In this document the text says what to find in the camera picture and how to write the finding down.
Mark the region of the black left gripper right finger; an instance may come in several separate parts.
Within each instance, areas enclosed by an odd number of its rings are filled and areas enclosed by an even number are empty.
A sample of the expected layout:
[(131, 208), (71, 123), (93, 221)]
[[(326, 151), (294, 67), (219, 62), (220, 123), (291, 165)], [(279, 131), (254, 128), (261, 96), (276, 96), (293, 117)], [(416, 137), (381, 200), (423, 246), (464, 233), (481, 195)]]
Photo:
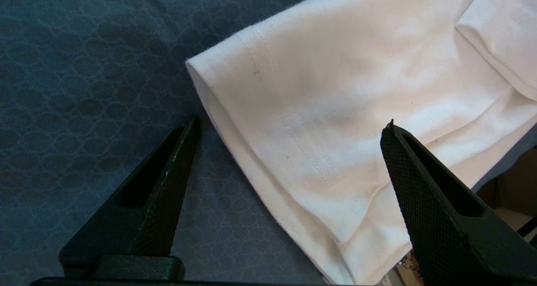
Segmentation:
[(426, 286), (535, 286), (536, 246), (407, 130), (389, 122), (380, 145)]

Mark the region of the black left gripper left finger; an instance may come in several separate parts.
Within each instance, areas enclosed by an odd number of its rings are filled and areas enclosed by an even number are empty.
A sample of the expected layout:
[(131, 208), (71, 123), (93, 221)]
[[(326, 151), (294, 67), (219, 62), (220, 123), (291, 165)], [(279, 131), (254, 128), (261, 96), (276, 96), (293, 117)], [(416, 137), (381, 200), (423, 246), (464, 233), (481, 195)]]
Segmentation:
[(66, 278), (81, 278), (102, 255), (168, 257), (200, 137), (192, 117), (134, 168), (60, 250)]

